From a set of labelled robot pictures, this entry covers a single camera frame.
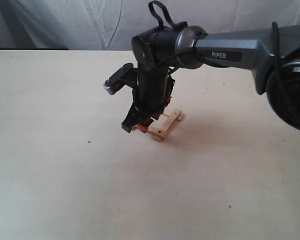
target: black strap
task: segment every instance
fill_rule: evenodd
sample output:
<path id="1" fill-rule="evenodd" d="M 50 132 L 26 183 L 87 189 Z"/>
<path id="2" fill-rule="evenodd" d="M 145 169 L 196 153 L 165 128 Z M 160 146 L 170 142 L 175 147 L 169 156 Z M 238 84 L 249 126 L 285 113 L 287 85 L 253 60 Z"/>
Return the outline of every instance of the black strap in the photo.
<path id="1" fill-rule="evenodd" d="M 149 2 L 148 6 L 149 6 L 150 13 L 152 14 L 152 16 L 154 16 L 157 19 L 157 21 L 159 23 L 159 29 L 164 28 L 164 21 L 156 13 L 155 8 L 154 8 L 154 4 L 157 5 L 162 10 L 166 22 L 172 28 L 177 28 L 178 26 L 172 21 L 170 15 L 169 15 L 168 9 L 166 8 L 166 6 L 163 5 L 161 2 L 154 0 L 154 1 Z"/>

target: robotic arm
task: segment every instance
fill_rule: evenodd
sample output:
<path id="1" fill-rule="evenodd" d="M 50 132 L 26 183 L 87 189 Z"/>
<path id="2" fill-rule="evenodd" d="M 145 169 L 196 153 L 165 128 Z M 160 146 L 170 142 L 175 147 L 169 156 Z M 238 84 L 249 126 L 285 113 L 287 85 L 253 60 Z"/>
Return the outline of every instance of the robotic arm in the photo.
<path id="1" fill-rule="evenodd" d="M 124 85 L 132 88 L 133 103 L 122 122 L 125 131 L 139 125 L 146 132 L 170 103 L 172 73 L 203 64 L 251 70 L 256 92 L 266 92 L 274 112 L 300 130 L 300 25 L 278 28 L 274 22 L 269 29 L 208 34 L 200 26 L 174 23 L 159 1 L 148 7 L 158 26 L 132 38 L 137 67 L 127 63 L 104 83 L 111 95 Z"/>

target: white table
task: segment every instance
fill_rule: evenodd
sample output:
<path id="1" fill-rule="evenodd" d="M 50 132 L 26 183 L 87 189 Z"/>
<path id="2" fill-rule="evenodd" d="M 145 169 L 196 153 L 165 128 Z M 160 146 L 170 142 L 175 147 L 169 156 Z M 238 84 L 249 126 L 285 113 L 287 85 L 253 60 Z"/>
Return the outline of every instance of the white table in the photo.
<path id="1" fill-rule="evenodd" d="M 300 132 L 251 73 L 179 70 L 186 118 L 157 142 L 103 89 L 127 62 L 0 51 L 0 240 L 300 240 Z"/>

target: white backdrop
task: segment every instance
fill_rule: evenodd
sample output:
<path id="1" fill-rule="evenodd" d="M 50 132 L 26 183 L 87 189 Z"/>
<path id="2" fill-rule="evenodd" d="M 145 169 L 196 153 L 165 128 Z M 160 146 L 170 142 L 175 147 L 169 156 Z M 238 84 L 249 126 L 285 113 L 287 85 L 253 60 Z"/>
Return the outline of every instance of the white backdrop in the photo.
<path id="1" fill-rule="evenodd" d="M 130 41 L 157 23 L 150 0 L 10 0 L 39 48 L 129 50 Z M 161 0 L 175 22 L 208 33 L 300 24 L 300 0 Z"/>

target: gray robotic arm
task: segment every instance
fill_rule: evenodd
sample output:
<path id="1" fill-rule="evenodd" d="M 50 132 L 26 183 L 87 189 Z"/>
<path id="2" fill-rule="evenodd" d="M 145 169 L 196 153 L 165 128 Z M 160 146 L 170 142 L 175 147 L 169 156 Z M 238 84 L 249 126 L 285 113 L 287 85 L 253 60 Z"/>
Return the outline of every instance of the gray robotic arm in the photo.
<path id="1" fill-rule="evenodd" d="M 162 9 L 170 27 L 164 26 L 154 5 Z M 125 64 L 104 83 L 110 94 L 124 85 L 132 88 L 124 130 L 140 125 L 146 131 L 170 102 L 172 73 L 203 64 L 251 70 L 256 92 L 266 92 L 275 113 L 300 130 L 300 25 L 278 28 L 274 22 L 269 29 L 208 34 L 199 26 L 174 23 L 159 1 L 148 6 L 158 26 L 132 38 L 137 68 Z"/>

